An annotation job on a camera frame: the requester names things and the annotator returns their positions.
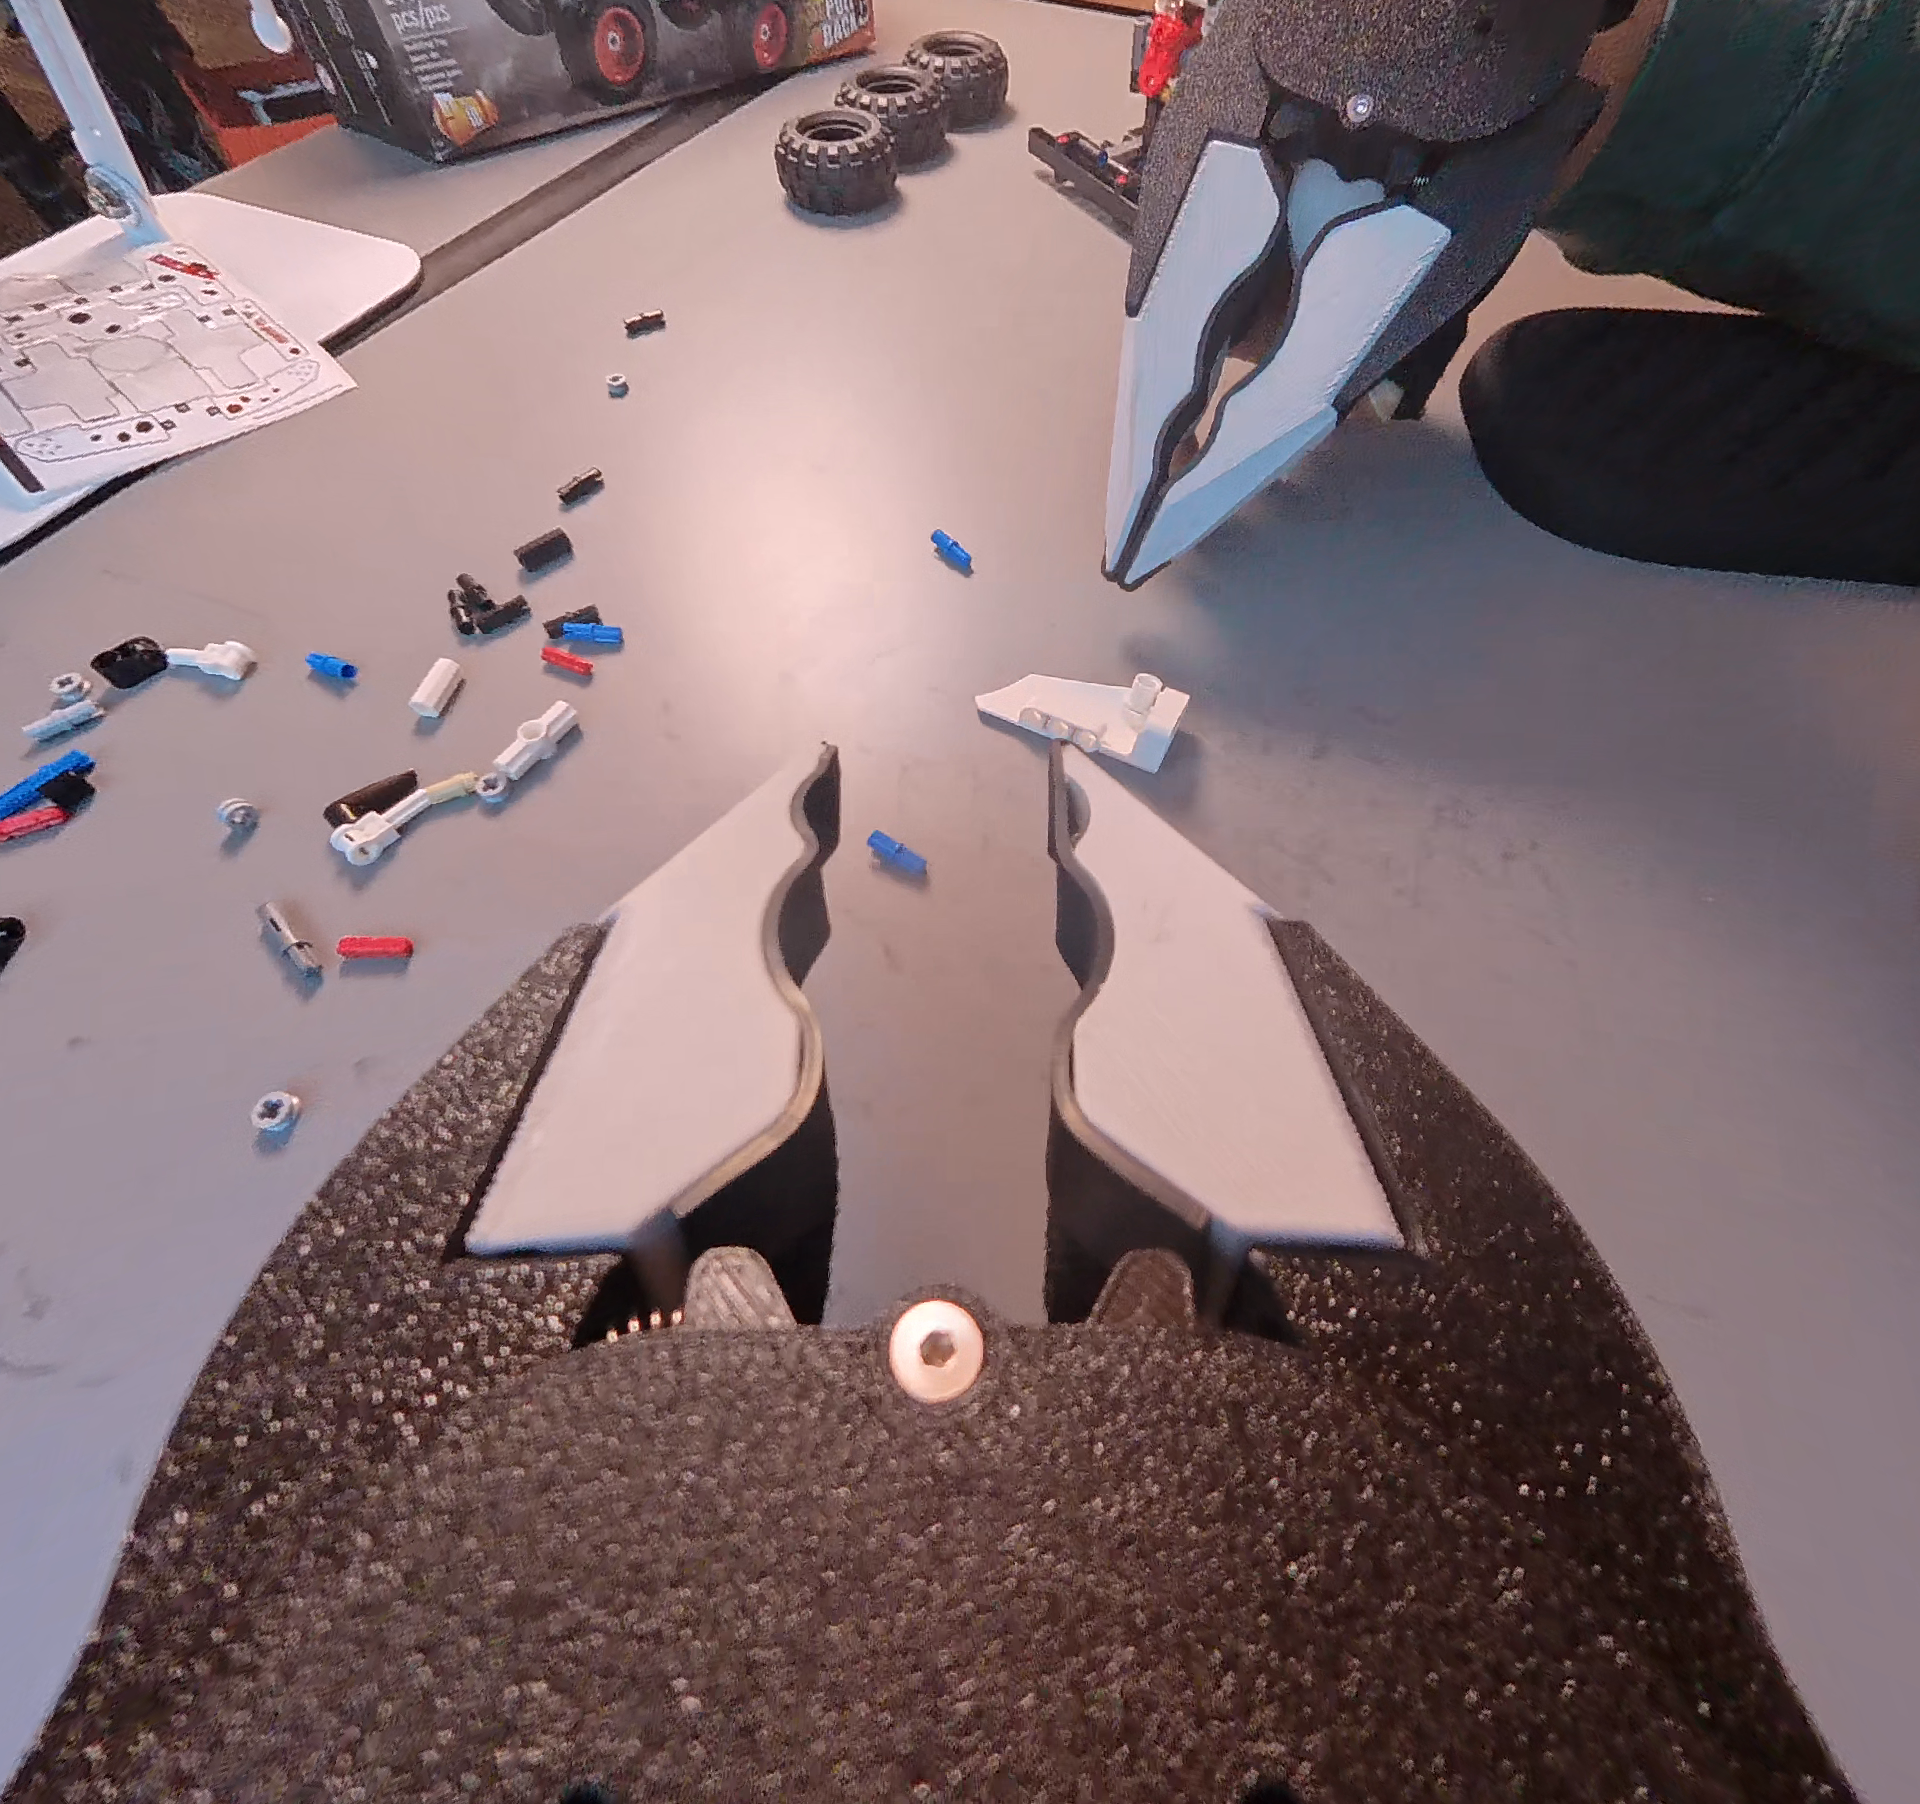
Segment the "sticker sheet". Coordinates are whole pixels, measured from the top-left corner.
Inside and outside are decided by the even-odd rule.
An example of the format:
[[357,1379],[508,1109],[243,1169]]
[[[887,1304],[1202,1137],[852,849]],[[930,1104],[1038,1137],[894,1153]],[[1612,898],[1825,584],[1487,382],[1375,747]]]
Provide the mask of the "sticker sheet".
[[173,216],[159,240],[119,227],[59,227],[5,251],[0,281],[0,537],[28,537],[84,495],[159,457],[308,411],[357,374],[328,336],[329,227],[293,240],[293,281],[270,272],[279,238],[253,216]]

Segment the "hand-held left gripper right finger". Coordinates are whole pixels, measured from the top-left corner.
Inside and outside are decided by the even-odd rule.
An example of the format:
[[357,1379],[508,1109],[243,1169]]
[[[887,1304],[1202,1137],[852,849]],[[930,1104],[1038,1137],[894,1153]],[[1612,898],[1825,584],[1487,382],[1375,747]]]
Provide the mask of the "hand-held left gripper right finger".
[[1052,1313],[1092,1313],[1132,1250],[1187,1267],[1202,1313],[1258,1250],[1403,1250],[1384,1127],[1302,990],[1316,931],[1063,737],[1052,858],[1078,984],[1052,1057]]

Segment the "white book stand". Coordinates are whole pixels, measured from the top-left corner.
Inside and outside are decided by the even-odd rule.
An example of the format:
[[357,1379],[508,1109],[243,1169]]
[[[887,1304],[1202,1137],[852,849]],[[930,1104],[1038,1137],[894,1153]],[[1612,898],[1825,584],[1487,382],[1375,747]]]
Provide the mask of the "white book stand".
[[38,64],[71,124],[84,194],[87,194],[87,220],[28,251],[5,251],[5,281],[22,272],[71,281],[84,269],[102,255],[152,255],[159,240],[192,240],[224,281],[253,289],[304,340],[341,340],[423,281],[423,251],[390,238],[237,208],[224,194],[152,197],[63,4],[59,0],[5,0],[5,4],[22,11]]

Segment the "white lego panel piece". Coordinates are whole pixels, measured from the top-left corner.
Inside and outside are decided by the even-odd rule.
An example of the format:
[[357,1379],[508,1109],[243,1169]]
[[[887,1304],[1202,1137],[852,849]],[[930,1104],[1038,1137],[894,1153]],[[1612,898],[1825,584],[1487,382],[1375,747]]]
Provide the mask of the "white lego panel piece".
[[1158,765],[1187,696],[1170,688],[1158,675],[1137,675],[1132,688],[1024,675],[1012,688],[978,696],[978,713],[1063,737],[1078,757]]

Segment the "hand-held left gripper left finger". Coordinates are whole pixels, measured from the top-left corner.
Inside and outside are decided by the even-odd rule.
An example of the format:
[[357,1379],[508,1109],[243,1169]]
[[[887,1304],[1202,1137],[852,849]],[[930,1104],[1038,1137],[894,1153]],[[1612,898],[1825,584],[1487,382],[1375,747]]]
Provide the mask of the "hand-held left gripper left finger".
[[464,1253],[601,1253],[636,1313],[679,1306],[705,1250],[769,1253],[801,1326],[829,1313],[834,1109],[803,979],[829,948],[844,757],[790,757],[603,912],[464,1214]]

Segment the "scattered small lego pieces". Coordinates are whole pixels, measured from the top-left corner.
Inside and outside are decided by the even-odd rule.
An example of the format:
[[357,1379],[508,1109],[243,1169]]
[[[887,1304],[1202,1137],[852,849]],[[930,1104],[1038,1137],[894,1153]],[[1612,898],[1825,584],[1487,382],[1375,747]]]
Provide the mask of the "scattered small lego pieces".
[[558,481],[636,441],[616,369],[661,361],[616,311],[539,346],[428,300],[357,346],[357,393],[175,457],[5,564],[5,781],[87,757],[87,799],[5,825],[5,1169],[253,1153],[255,1097],[329,1127],[341,1073],[428,1031],[464,963],[539,939],[508,841],[576,791],[428,799],[357,867],[357,781],[493,776],[550,704],[539,619],[601,601],[603,518]]

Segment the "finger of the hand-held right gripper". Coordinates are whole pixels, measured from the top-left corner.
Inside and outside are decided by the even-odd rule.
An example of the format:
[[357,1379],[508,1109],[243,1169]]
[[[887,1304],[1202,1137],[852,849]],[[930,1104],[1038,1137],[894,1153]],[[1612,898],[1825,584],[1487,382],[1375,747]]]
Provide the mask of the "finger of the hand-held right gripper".
[[1108,584],[1143,584],[1154,526],[1171,526],[1171,441],[1195,427],[1232,328],[1283,272],[1283,180],[1258,141],[1212,141],[1171,208],[1143,300],[1122,315]]
[[1391,315],[1424,289],[1444,251],[1444,220],[1421,208],[1375,208],[1323,227],[1302,269],[1302,300],[1263,369],[1248,369],[1212,419],[1212,441],[1170,484],[1122,584],[1143,584],[1195,537],[1212,537],[1248,495],[1337,427],[1337,393],[1360,374]]

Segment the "black lego tire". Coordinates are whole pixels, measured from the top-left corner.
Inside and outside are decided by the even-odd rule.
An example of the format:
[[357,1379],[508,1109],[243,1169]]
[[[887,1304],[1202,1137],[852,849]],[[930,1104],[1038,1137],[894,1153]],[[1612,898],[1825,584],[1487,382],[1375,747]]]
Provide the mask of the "black lego tire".
[[803,216],[871,216],[894,197],[901,156],[871,110],[803,110],[776,132],[776,180]]
[[943,146],[943,79],[930,64],[860,64],[834,106],[877,121],[901,169]]
[[1003,45],[984,28],[930,28],[901,52],[943,98],[943,132],[993,124],[1003,110],[1012,64]]

